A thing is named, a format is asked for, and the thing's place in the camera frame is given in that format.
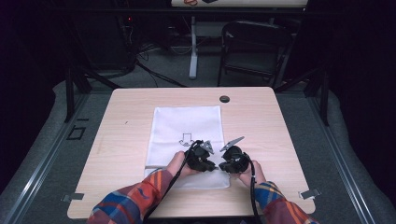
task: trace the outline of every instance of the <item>hand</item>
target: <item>hand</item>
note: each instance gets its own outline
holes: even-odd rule
[[[256,175],[256,184],[260,184],[262,182],[266,182],[264,173],[262,172],[262,166],[257,161],[252,161],[254,166],[254,171]],[[233,177],[239,178],[242,183],[244,183],[248,188],[250,187],[251,182],[251,166],[248,165],[248,168],[245,172],[233,175]]]
[[[179,151],[175,154],[174,158],[169,162],[168,166],[166,166],[166,170],[171,173],[172,176],[175,176],[177,171],[180,169],[181,164],[184,161],[184,151]],[[181,170],[180,176],[178,178],[183,178],[186,175],[195,175],[201,172],[192,170],[189,165],[186,163]]]

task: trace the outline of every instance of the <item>cable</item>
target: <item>cable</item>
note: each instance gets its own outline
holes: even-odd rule
[[[254,195],[254,185],[256,184],[256,171],[254,169],[253,161],[250,159],[249,155],[244,153],[235,153],[241,156],[244,156],[245,158],[248,159],[248,162],[250,163],[250,170],[251,170],[251,179],[250,179],[250,200],[251,200],[251,207],[253,209],[253,214],[256,219],[257,224],[261,224],[260,216],[259,213],[257,212],[257,206],[256,206],[256,196]]]
[[[177,181],[178,177],[181,174],[181,171],[183,170],[184,165],[186,165],[187,163],[187,158],[189,157],[190,154],[190,149],[187,150],[187,154],[184,157],[184,161],[181,163],[180,168],[178,169],[177,173],[175,174],[175,176],[172,178],[171,182],[169,183],[168,188],[166,189],[165,194],[163,195],[163,198],[165,197],[165,195],[168,193],[168,191],[172,188],[172,186],[175,184],[175,182]],[[152,207],[145,215],[145,217],[143,218],[143,223],[149,218],[149,216],[154,212],[154,210],[158,207],[158,204],[155,205],[154,207]]]
[[[187,86],[185,86],[185,85],[183,85],[183,84],[181,84],[181,83],[179,83],[179,82],[173,80],[173,79],[170,78],[170,77],[166,77],[166,76],[163,76],[163,75],[161,75],[161,74],[158,74],[158,73],[155,73],[155,72],[151,71],[149,68],[147,68],[147,67],[146,67],[145,65],[143,65],[141,62],[139,62],[137,59],[136,59],[135,63],[136,63],[136,65],[138,65],[139,67],[143,68],[145,71],[147,71],[148,73],[150,73],[151,75],[153,75],[153,76],[155,76],[155,77],[157,77],[157,78],[160,78],[160,79],[162,79],[162,80],[164,80],[164,81],[167,81],[167,82],[169,82],[169,83],[171,83],[171,84],[174,84],[174,85],[177,85],[177,86],[179,86],[179,87],[187,88]]]

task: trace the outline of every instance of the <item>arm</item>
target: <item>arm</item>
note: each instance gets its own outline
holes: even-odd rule
[[[289,202],[271,181],[265,179],[261,165],[253,161],[256,171],[256,185],[254,195],[265,215],[267,223],[318,223],[297,204]],[[251,170],[237,176],[246,185],[250,186]]]
[[[109,193],[93,208],[87,223],[142,223],[147,211],[160,203],[183,160],[184,152],[179,151],[165,170],[149,175],[141,183]],[[179,178],[196,173],[186,165]]]

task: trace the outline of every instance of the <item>plaid sleeve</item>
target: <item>plaid sleeve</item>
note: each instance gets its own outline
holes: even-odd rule
[[[318,223],[297,204],[286,200],[276,184],[271,181],[257,185],[254,194],[267,223]]]
[[[141,183],[113,191],[97,204],[87,223],[142,223],[151,206],[165,194],[172,175],[161,170]]]

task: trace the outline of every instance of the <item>white towel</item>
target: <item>white towel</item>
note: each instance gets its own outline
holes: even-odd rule
[[[145,176],[156,167],[166,166],[175,153],[189,149],[196,140],[210,141],[214,154],[208,158],[217,166],[224,162],[220,106],[156,107],[148,144]],[[221,170],[179,179],[175,189],[224,189],[229,175]]]

